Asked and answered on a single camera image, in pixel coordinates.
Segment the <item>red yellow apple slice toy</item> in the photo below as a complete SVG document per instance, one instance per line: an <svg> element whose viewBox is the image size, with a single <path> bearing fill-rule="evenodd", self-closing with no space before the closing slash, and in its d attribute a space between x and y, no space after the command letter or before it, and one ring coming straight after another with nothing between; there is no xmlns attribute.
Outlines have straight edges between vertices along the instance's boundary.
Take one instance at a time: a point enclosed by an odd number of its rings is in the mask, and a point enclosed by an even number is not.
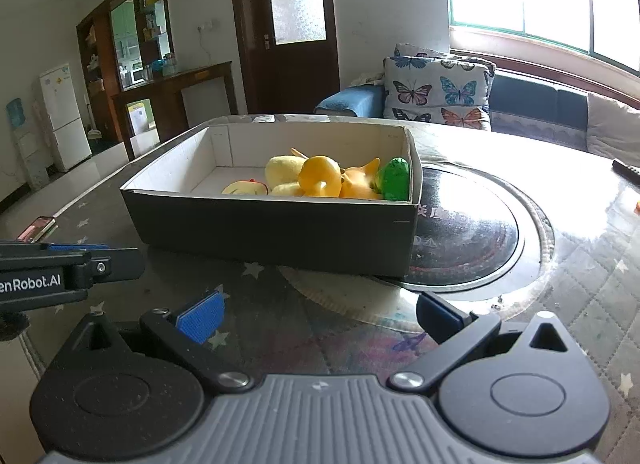
<svg viewBox="0 0 640 464"><path fill-rule="evenodd" d="M254 179L235 180L222 189L223 195L269 195L269 188L262 181Z"/></svg>

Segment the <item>yellow plush chick toy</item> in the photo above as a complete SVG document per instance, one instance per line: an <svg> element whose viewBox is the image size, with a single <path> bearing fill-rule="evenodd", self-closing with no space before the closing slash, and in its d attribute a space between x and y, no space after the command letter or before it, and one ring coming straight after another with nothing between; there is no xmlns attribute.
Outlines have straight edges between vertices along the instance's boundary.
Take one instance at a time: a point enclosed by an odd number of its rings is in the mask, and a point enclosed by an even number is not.
<svg viewBox="0 0 640 464"><path fill-rule="evenodd" d="M266 183L271 195L303 195L298 177L306 161L306 155L296 149L292 149L290 154L272 157L265 166Z"/></svg>

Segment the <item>yellow rubber duck toy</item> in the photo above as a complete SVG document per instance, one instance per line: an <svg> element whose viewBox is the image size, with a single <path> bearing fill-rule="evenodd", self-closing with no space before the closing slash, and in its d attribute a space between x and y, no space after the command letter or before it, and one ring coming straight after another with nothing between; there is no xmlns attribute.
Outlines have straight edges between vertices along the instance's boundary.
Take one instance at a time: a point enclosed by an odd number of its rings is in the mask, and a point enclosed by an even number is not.
<svg viewBox="0 0 640 464"><path fill-rule="evenodd" d="M298 184L304 197L338 198L342 190L340 165L325 155L315 155L303 164Z"/></svg>

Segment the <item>orange rubber duck toy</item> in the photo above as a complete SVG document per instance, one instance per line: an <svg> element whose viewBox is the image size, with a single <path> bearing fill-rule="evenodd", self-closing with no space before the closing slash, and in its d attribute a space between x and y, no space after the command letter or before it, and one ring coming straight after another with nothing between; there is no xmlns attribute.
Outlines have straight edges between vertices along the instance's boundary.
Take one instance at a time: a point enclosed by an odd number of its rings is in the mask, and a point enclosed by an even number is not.
<svg viewBox="0 0 640 464"><path fill-rule="evenodd" d="M380 163L379 158L374 158L366 165L344 169L340 197L359 200L381 199L380 191L376 187Z"/></svg>

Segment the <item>smartphone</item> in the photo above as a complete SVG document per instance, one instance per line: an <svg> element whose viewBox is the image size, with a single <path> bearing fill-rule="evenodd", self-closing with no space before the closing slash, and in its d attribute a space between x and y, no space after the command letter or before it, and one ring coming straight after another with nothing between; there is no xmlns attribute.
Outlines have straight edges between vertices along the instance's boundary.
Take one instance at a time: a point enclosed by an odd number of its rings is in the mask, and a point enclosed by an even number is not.
<svg viewBox="0 0 640 464"><path fill-rule="evenodd" d="M56 227L58 225L53 216L39 216L17 236L17 240L26 243L40 242L55 231Z"/></svg>

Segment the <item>round black induction cooktop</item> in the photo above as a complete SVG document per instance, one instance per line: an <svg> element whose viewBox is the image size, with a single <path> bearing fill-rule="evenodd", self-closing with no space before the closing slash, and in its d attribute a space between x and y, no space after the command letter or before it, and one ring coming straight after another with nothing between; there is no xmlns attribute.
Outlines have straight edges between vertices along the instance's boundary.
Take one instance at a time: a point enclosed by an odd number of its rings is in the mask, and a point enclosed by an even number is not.
<svg viewBox="0 0 640 464"><path fill-rule="evenodd" d="M399 284L458 301L498 299L534 283L555 234L538 204L507 181L450 163L422 166L409 268Z"/></svg>

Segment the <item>white refrigerator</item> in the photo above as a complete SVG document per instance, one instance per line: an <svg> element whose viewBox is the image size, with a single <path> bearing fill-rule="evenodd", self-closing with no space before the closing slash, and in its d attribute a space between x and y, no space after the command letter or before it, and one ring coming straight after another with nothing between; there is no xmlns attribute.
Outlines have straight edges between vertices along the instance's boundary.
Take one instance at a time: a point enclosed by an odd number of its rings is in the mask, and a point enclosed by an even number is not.
<svg viewBox="0 0 640 464"><path fill-rule="evenodd" d="M42 73L39 84L55 164L60 172L66 173L91 157L70 65Z"/></svg>

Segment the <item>grey cardboard box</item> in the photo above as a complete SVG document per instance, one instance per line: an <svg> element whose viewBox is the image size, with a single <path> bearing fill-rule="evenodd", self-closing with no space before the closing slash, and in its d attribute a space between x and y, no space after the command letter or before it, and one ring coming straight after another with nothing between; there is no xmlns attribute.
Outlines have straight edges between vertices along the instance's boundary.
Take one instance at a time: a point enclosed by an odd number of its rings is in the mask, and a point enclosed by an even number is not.
<svg viewBox="0 0 640 464"><path fill-rule="evenodd" d="M297 147L345 167L401 157L406 201L227 195L237 180L262 180L270 158ZM303 269L401 277L409 266L422 167L408 128L385 120L344 122L223 117L155 150L120 192L150 247Z"/></svg>

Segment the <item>dark wooden cabinet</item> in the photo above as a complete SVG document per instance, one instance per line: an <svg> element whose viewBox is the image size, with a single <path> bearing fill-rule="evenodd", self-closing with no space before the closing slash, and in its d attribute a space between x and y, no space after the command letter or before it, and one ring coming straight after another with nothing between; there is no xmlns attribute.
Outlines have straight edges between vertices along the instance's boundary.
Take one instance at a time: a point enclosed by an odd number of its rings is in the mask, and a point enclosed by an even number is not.
<svg viewBox="0 0 640 464"><path fill-rule="evenodd" d="M229 111L239 111L232 63L188 70L177 67L168 0L105 0L76 27L89 110L108 140L122 143L137 158L139 136L129 107L149 102L161 141L191 127L183 92L221 80Z"/></svg>

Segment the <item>black remote control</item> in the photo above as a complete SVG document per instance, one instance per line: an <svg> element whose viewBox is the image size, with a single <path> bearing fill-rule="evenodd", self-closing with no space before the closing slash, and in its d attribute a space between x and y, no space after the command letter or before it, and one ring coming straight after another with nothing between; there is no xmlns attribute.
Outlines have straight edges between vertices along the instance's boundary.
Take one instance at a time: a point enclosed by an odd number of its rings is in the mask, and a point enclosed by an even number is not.
<svg viewBox="0 0 640 464"><path fill-rule="evenodd" d="M620 175L620 177L623 177L623 179L629 181L629 183L634 184L634 186L640 186L640 169L638 169L638 167L614 159L612 161L612 170Z"/></svg>

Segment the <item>blue sofa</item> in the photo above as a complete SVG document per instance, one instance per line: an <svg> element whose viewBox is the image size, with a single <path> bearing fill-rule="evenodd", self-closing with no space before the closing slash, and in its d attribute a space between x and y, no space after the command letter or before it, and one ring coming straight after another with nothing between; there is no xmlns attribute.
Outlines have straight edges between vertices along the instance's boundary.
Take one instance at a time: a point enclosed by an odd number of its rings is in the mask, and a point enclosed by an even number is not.
<svg viewBox="0 0 640 464"><path fill-rule="evenodd" d="M382 85L348 87L316 107L327 116L378 119L383 110ZM492 84L489 117L491 128L498 133L588 149L588 94L575 87L500 70Z"/></svg>

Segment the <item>butterfly print pillow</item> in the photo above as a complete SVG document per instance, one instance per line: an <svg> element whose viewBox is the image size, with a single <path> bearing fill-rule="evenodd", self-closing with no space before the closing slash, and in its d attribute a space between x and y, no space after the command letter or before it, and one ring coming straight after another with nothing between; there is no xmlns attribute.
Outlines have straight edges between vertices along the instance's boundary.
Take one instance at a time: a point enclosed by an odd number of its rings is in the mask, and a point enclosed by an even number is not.
<svg viewBox="0 0 640 464"><path fill-rule="evenodd" d="M492 62L397 52L383 60L383 67L386 119L491 130Z"/></svg>

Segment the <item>grey cushion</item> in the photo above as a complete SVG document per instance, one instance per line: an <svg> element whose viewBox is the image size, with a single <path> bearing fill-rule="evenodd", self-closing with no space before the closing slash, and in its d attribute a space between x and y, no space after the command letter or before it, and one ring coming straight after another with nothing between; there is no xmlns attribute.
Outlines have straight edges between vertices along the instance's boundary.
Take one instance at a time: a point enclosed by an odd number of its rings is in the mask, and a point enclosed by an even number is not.
<svg viewBox="0 0 640 464"><path fill-rule="evenodd" d="M640 162L640 112L618 100L587 94L587 151L628 165Z"/></svg>

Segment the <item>dark wooden door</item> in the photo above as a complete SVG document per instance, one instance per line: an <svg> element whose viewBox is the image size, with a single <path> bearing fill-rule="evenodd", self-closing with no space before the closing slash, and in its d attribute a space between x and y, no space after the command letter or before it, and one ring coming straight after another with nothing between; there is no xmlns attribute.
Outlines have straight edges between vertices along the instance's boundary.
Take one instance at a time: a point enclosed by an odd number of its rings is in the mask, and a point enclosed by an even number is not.
<svg viewBox="0 0 640 464"><path fill-rule="evenodd" d="M338 92L333 0L232 4L250 113L311 113Z"/></svg>

